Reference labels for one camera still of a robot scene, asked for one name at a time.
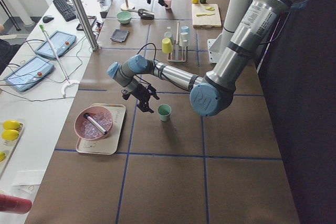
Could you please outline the pink cup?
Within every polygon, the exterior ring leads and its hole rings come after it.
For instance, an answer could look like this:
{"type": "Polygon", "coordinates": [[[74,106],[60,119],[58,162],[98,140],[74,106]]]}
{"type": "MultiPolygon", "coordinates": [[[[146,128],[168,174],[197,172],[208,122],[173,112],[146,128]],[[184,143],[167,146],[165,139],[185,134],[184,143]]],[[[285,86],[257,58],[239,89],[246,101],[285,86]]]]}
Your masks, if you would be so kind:
{"type": "Polygon", "coordinates": [[[164,0],[165,9],[171,9],[172,0],[164,0]]]}

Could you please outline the mint green cup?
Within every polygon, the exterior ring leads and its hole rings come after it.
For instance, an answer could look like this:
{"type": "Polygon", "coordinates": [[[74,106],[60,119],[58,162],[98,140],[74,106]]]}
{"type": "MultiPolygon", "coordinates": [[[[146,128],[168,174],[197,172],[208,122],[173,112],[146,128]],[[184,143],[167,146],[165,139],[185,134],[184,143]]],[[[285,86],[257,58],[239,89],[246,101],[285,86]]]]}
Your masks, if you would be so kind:
{"type": "Polygon", "coordinates": [[[158,107],[159,118],[162,122],[166,122],[170,119],[172,109],[168,104],[161,104],[158,107]]]}

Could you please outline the white cup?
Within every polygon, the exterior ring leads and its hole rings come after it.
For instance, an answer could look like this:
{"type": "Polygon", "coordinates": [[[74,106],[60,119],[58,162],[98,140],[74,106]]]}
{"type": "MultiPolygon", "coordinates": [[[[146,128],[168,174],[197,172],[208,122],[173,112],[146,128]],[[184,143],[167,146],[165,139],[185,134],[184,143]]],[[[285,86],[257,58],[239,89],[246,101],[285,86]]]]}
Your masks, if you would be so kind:
{"type": "Polygon", "coordinates": [[[187,32],[181,32],[180,33],[179,46],[181,46],[181,47],[188,47],[189,46],[189,39],[190,39],[189,33],[187,33],[187,32]]]}

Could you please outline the yellow cup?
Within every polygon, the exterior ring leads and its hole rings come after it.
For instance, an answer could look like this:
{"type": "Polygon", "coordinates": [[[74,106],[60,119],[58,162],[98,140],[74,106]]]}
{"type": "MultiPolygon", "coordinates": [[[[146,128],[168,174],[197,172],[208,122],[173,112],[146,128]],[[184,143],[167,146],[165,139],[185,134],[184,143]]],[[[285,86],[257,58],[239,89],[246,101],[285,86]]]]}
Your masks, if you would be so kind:
{"type": "Polygon", "coordinates": [[[173,45],[172,45],[172,42],[169,38],[163,38],[162,39],[162,51],[165,53],[165,54],[171,54],[172,51],[173,51],[173,45]]]}

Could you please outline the metal scoop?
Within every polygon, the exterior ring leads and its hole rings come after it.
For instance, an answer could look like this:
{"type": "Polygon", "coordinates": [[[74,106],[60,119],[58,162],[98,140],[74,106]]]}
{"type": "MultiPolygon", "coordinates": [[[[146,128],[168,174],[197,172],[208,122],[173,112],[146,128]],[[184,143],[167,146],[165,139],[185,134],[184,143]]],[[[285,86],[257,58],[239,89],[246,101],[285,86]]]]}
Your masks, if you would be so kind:
{"type": "Polygon", "coordinates": [[[129,12],[133,12],[133,13],[137,13],[138,16],[141,18],[141,19],[145,19],[145,20],[153,20],[154,19],[154,13],[149,11],[149,10],[146,10],[146,9],[143,9],[143,8],[140,8],[138,10],[135,10],[135,9],[127,9],[127,11],[129,12]]]}

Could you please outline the green bowl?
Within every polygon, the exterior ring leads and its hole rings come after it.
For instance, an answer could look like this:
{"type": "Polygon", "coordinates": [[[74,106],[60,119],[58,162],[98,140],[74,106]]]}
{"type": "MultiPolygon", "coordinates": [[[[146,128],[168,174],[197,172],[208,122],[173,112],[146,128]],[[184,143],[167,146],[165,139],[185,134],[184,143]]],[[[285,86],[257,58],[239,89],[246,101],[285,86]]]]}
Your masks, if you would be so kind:
{"type": "Polygon", "coordinates": [[[121,24],[129,24],[130,21],[132,20],[132,14],[127,11],[121,11],[117,13],[116,19],[121,24]]]}

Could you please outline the yellow plastic knife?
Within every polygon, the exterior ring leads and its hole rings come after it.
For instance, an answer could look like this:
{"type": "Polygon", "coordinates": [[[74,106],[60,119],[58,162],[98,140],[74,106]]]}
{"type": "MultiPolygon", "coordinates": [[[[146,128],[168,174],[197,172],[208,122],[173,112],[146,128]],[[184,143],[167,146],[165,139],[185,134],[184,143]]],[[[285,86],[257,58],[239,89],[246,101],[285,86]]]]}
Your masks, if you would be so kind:
{"type": "Polygon", "coordinates": [[[212,16],[212,15],[215,15],[215,13],[197,13],[197,14],[195,14],[196,17],[212,16]]]}

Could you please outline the wooden cutting board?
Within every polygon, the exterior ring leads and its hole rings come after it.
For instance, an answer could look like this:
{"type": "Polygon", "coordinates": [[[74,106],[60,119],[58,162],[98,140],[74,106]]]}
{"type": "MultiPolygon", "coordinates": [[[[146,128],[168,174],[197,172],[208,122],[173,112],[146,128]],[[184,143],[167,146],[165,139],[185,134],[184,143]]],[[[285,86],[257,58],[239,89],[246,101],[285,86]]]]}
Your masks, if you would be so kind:
{"type": "Polygon", "coordinates": [[[220,18],[220,12],[217,4],[192,4],[192,23],[193,27],[202,28],[219,28],[222,26],[222,21],[220,18]],[[214,8],[213,12],[205,9],[205,6],[212,6],[214,8]],[[212,16],[201,16],[196,17],[197,13],[215,13],[212,16]]]}

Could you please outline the pink bowl with ice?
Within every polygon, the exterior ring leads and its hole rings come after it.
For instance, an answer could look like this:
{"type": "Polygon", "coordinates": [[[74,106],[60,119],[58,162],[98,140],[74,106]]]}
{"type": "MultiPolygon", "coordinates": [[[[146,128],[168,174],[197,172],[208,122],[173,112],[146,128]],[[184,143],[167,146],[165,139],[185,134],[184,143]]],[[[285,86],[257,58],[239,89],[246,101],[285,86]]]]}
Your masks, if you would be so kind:
{"type": "Polygon", "coordinates": [[[74,122],[75,133],[84,140],[97,141],[109,134],[113,126],[112,113],[104,106],[84,109],[74,122]]]}

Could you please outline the white reacher grabber stick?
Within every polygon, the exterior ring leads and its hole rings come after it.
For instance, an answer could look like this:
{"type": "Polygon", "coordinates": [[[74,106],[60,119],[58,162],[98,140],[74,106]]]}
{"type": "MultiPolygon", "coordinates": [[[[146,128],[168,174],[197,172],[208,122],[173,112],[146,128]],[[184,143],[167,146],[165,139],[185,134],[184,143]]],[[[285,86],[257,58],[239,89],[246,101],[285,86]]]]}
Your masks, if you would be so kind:
{"type": "Polygon", "coordinates": [[[56,52],[56,50],[54,48],[53,43],[49,39],[48,33],[44,29],[44,26],[43,25],[39,25],[39,27],[40,27],[41,31],[43,32],[43,34],[44,34],[44,36],[45,36],[45,38],[46,38],[46,40],[47,40],[47,42],[48,42],[48,44],[49,44],[52,52],[53,52],[53,55],[56,57],[56,60],[57,60],[59,66],[60,66],[60,68],[61,68],[61,70],[62,70],[62,72],[63,72],[63,74],[65,76],[66,82],[61,87],[61,94],[62,94],[63,98],[65,98],[66,97],[66,88],[70,87],[70,86],[72,86],[74,84],[79,84],[80,81],[69,78],[68,74],[66,73],[66,71],[65,71],[65,69],[64,69],[64,67],[63,67],[63,65],[62,65],[62,63],[61,63],[61,61],[59,59],[59,56],[58,56],[58,54],[57,54],[57,52],[56,52]]]}

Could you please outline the black keyboard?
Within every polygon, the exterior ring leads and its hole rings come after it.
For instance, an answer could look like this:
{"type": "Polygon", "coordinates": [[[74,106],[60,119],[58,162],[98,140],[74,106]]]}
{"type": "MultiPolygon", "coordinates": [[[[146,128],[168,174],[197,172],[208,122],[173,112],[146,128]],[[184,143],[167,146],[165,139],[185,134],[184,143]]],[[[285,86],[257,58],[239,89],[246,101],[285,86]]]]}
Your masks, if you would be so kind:
{"type": "Polygon", "coordinates": [[[75,7],[69,4],[69,0],[53,0],[52,2],[66,22],[77,19],[75,7]]]}

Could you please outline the far teach pendant tablet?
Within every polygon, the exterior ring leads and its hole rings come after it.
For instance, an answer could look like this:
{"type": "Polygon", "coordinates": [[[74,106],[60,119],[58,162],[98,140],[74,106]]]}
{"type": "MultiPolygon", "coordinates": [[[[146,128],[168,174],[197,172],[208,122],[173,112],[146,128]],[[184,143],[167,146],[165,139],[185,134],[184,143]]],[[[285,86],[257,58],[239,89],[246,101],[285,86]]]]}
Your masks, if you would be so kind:
{"type": "MultiPolygon", "coordinates": [[[[49,40],[53,44],[58,57],[63,56],[77,40],[77,36],[63,32],[55,31],[52,35],[49,36],[49,40]]],[[[56,57],[48,41],[44,41],[36,50],[35,53],[46,59],[54,60],[56,57]]]]}

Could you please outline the black computer mouse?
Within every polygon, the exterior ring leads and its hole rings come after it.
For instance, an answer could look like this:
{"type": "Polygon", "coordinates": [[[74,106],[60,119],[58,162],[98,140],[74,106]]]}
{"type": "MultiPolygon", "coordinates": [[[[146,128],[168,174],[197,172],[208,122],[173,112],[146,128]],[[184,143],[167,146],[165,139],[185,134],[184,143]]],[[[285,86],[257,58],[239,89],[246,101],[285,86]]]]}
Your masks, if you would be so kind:
{"type": "Polygon", "coordinates": [[[51,16],[51,15],[46,15],[42,18],[42,21],[45,24],[51,22],[52,20],[54,20],[54,16],[51,16]]]}

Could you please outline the near teach pendant tablet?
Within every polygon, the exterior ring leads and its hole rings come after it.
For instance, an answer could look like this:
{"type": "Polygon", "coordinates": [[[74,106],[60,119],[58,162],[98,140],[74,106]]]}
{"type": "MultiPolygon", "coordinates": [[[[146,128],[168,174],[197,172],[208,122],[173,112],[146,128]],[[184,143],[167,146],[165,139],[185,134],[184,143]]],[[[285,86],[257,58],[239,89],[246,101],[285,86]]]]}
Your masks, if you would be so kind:
{"type": "Polygon", "coordinates": [[[25,92],[35,86],[54,70],[54,65],[47,59],[35,56],[5,77],[7,85],[18,92],[25,92]]]}

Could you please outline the aluminium frame post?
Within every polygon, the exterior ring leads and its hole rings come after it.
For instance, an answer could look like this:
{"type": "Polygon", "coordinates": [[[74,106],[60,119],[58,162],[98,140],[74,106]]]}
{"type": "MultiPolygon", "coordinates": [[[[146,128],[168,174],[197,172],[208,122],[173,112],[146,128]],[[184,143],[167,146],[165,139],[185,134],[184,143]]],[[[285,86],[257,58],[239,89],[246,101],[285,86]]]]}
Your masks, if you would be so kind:
{"type": "Polygon", "coordinates": [[[87,15],[86,15],[86,12],[82,5],[81,0],[72,0],[72,3],[77,11],[79,22],[82,25],[83,31],[85,33],[86,38],[89,41],[92,51],[97,51],[99,49],[99,45],[92,31],[91,25],[89,24],[89,21],[88,21],[88,18],[87,18],[87,15]]]}

